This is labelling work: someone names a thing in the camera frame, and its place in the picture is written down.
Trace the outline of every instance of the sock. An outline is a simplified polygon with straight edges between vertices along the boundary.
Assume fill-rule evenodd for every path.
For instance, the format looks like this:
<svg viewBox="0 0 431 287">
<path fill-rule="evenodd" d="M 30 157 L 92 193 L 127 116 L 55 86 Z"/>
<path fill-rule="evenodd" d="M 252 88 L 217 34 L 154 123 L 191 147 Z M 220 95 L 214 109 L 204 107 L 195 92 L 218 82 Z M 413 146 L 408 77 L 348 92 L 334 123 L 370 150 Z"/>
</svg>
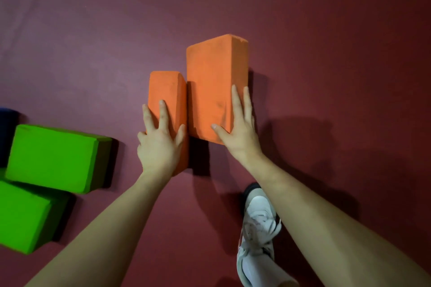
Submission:
<svg viewBox="0 0 431 287">
<path fill-rule="evenodd" d="M 278 287 L 285 281 L 297 283 L 266 254 L 247 255 L 243 258 L 242 269 L 253 287 Z"/>
</svg>

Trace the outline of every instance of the green block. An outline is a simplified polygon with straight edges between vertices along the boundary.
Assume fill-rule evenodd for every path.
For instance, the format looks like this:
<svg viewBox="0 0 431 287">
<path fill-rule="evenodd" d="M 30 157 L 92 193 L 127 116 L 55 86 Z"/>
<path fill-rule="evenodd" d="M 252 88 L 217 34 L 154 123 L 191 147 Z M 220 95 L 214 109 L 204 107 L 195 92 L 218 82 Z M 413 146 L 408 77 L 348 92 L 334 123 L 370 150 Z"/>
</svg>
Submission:
<svg viewBox="0 0 431 287">
<path fill-rule="evenodd" d="M 0 177 L 0 244 L 30 254 L 51 241 L 69 196 Z"/>
<path fill-rule="evenodd" d="M 110 137 L 34 125 L 18 125 L 6 178 L 85 194 L 105 180 Z"/>
</svg>

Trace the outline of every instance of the white sneaker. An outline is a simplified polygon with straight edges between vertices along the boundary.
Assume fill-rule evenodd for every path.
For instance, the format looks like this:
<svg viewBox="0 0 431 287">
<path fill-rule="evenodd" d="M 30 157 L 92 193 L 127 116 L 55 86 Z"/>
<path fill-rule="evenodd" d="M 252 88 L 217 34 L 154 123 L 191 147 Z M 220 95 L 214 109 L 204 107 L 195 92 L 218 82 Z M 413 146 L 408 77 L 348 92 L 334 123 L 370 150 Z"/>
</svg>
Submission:
<svg viewBox="0 0 431 287">
<path fill-rule="evenodd" d="M 244 192 L 244 221 L 237 254 L 237 271 L 242 284 L 252 287 L 242 269 L 243 258 L 248 254 L 267 254 L 274 260 L 272 239 L 281 230 L 281 221 L 276 222 L 274 207 L 258 183 L 249 185 Z"/>
</svg>

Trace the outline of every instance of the person's left arm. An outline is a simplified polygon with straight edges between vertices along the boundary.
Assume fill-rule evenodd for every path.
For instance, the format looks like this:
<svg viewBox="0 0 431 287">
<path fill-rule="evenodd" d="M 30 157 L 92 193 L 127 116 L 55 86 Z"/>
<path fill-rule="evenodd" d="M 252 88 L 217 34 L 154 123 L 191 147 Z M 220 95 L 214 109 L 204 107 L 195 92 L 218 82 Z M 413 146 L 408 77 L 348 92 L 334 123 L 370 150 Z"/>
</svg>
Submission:
<svg viewBox="0 0 431 287">
<path fill-rule="evenodd" d="M 137 153 L 143 173 L 136 183 L 94 219 L 27 287 L 120 286 L 137 242 L 160 192 L 178 163 L 184 136 L 182 125 L 172 140 L 168 112 L 160 102 L 159 128 L 146 105 Z"/>
</svg>

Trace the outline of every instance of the orange block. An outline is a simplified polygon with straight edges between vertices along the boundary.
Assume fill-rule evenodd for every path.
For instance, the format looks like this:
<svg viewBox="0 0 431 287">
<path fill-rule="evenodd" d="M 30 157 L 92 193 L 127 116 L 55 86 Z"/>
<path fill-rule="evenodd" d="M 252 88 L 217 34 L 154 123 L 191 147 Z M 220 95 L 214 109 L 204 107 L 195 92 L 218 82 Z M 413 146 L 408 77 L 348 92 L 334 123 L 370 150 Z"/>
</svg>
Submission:
<svg viewBox="0 0 431 287">
<path fill-rule="evenodd" d="M 169 113 L 169 132 L 174 138 L 181 124 L 187 125 L 187 85 L 180 72 L 156 71 L 150 74 L 148 108 L 153 113 L 154 126 L 159 126 L 159 101 L 164 100 Z M 188 166 L 189 143 L 186 136 L 181 149 L 180 161 L 173 176 Z"/>
<path fill-rule="evenodd" d="M 189 134 L 223 144 L 211 129 L 218 124 L 233 129 L 231 87 L 241 100 L 248 84 L 248 41 L 226 34 L 187 48 Z"/>
</svg>

